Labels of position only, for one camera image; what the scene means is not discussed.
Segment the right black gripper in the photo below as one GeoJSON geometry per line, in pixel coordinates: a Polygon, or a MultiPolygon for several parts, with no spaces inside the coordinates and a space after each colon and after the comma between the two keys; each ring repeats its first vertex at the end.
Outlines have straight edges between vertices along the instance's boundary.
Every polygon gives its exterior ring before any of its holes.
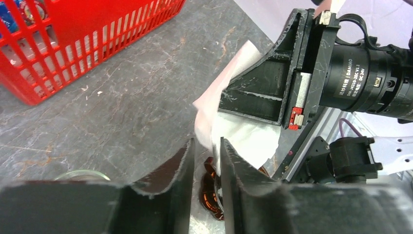
{"type": "Polygon", "coordinates": [[[272,48],[222,91],[219,110],[290,130],[311,122],[338,29],[329,10],[293,9],[272,48]]]}

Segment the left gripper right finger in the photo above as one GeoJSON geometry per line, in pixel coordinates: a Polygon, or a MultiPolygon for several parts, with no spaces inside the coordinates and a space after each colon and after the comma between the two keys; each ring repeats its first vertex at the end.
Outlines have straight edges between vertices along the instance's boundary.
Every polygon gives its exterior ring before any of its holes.
{"type": "Polygon", "coordinates": [[[260,172],[221,138],[221,184],[227,234],[289,234],[285,186],[260,172]]]}

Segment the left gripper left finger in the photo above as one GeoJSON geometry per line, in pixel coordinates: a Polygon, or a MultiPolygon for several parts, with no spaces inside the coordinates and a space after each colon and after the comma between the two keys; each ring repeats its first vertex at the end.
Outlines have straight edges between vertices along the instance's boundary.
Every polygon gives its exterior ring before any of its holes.
{"type": "Polygon", "coordinates": [[[134,182],[141,234],[187,234],[194,174],[195,140],[189,139],[169,160],[134,182]]]}

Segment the brown transparent dripper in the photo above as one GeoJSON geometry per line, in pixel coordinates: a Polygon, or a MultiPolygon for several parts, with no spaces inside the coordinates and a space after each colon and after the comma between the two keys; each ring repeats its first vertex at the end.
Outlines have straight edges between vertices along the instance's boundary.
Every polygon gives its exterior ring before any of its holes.
{"type": "Polygon", "coordinates": [[[237,155],[227,155],[223,160],[223,183],[213,167],[214,157],[208,157],[204,162],[206,173],[203,176],[200,202],[215,219],[224,221],[224,211],[229,212],[230,227],[244,233],[257,230],[265,222],[271,220],[265,214],[268,198],[271,197],[273,180],[262,172],[251,171],[247,162],[237,155]]]}

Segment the white paper coffee filter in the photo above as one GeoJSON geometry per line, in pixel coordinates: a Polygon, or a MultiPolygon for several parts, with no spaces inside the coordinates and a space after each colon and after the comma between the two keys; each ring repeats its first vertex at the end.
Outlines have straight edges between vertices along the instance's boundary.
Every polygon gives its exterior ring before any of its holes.
{"type": "Polygon", "coordinates": [[[213,166],[218,176],[221,174],[222,137],[228,139],[236,152],[256,169],[271,159],[279,146],[280,126],[227,114],[218,109],[223,90],[236,75],[262,57],[256,46],[248,40],[205,92],[193,102],[197,109],[195,135],[200,144],[213,153],[213,166]]]}

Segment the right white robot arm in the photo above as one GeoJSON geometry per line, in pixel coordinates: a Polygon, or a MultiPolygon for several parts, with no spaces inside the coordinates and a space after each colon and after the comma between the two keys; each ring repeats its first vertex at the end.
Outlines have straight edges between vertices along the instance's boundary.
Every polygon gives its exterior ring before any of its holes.
{"type": "MultiPolygon", "coordinates": [[[[321,107],[412,122],[413,52],[376,41],[359,15],[294,9],[269,52],[223,90],[219,110],[291,131],[321,107]]],[[[318,136],[281,170],[290,183],[364,183],[412,168],[412,136],[318,136]]]]}

